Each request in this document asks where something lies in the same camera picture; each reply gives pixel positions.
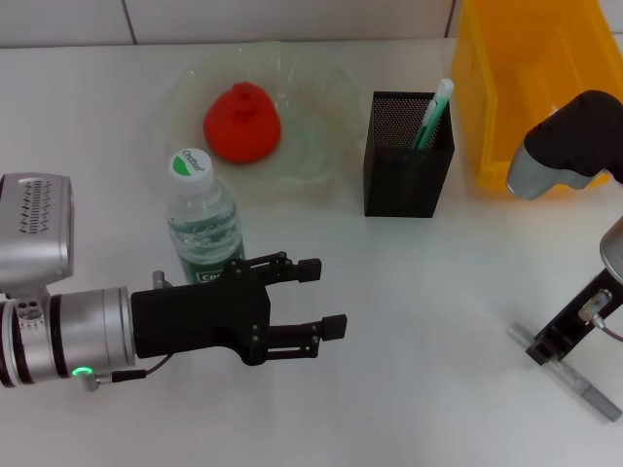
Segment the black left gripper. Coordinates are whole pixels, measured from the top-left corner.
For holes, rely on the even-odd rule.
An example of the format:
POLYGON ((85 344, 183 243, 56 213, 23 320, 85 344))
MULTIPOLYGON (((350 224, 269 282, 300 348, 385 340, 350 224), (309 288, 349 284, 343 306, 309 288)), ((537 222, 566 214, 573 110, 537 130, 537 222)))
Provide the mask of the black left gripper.
POLYGON ((266 287, 317 281, 321 270, 317 258, 296 263, 278 252, 227 266, 211 282, 134 292, 130 308, 136 356, 224 347, 248 366, 316 358, 322 341, 345 337, 347 316, 270 327, 266 287))

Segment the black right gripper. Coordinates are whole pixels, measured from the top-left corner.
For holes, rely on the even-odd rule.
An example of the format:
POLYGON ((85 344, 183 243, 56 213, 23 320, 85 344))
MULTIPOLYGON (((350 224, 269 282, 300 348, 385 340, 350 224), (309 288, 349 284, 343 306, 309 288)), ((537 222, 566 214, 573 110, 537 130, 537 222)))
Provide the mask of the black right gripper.
POLYGON ((538 365, 567 356, 595 328, 594 324, 581 319, 579 312, 602 290, 611 295, 610 301, 600 310, 602 318, 608 318, 623 305, 623 284, 604 269, 534 337, 526 354, 538 365))

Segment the grey silver pen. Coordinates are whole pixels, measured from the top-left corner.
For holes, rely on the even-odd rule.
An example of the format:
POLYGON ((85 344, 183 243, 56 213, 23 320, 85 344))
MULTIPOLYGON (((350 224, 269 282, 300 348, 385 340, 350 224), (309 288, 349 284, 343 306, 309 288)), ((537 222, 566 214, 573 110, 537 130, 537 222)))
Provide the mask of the grey silver pen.
MULTIPOLYGON (((524 350, 527 350, 533 343, 531 332, 519 323, 514 323, 510 326, 506 333, 524 350)), ((623 411, 608 399, 603 392, 564 361, 550 360, 543 364, 541 368, 556 377, 608 421, 616 422, 623 415, 623 411)))

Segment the clear green-label water bottle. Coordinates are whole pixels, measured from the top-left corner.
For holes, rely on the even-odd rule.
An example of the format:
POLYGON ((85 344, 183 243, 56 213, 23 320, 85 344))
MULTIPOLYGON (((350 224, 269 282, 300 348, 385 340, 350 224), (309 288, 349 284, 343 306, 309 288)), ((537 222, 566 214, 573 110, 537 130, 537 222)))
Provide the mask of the clear green-label water bottle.
POLYGON ((236 202, 203 150, 176 152, 166 174, 166 221, 186 281, 210 282, 226 264, 244 258, 236 202))

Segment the red-orange knitted orange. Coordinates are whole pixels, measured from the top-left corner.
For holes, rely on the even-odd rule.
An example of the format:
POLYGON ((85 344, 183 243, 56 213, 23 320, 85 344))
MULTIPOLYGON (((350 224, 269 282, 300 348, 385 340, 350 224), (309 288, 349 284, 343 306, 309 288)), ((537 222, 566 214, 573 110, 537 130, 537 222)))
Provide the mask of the red-orange knitted orange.
POLYGON ((221 160, 250 164, 267 158, 281 140, 281 120, 269 95, 250 82, 235 83, 209 107, 202 123, 221 160))

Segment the mint green pen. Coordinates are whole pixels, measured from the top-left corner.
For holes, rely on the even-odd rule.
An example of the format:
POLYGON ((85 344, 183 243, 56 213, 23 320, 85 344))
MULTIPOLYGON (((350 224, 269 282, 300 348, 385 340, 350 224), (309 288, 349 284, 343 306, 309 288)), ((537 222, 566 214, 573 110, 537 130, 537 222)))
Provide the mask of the mint green pen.
POLYGON ((418 129, 416 137, 411 145, 411 149, 413 151, 423 150, 428 146, 433 131, 443 116, 453 92, 453 81, 448 78, 443 78, 440 81, 437 91, 434 93, 426 107, 420 128, 418 129))

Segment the black mesh pen holder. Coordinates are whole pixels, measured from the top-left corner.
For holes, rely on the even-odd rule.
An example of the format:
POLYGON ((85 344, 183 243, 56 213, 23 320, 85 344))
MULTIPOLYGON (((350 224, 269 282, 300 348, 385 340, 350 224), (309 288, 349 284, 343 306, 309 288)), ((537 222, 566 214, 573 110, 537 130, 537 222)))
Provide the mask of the black mesh pen holder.
POLYGON ((431 92, 373 93, 363 163, 367 217, 431 218, 454 155, 451 112, 445 108, 422 149, 412 147, 431 92))

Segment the green glass fruit plate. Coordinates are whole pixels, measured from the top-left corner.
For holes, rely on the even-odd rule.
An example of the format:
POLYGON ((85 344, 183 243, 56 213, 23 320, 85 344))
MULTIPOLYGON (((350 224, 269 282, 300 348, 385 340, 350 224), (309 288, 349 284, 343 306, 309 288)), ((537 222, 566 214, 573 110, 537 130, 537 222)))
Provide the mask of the green glass fruit plate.
POLYGON ((209 152, 202 121, 232 85, 249 82, 270 97, 281 139, 265 159, 234 164, 214 157, 217 176, 233 191, 272 198, 324 184, 353 156, 366 134, 361 87, 319 52, 281 42, 230 45, 184 70, 159 118, 169 153, 209 152))

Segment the yellow plastic bin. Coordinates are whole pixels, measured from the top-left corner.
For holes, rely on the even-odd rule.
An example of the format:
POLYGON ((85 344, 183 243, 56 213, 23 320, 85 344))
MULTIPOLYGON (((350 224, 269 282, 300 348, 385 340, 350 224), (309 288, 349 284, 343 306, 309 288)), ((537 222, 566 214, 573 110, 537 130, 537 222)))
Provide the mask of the yellow plastic bin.
POLYGON ((585 90, 623 102, 598 0, 462 0, 451 79, 475 188, 497 197, 525 134, 585 90))

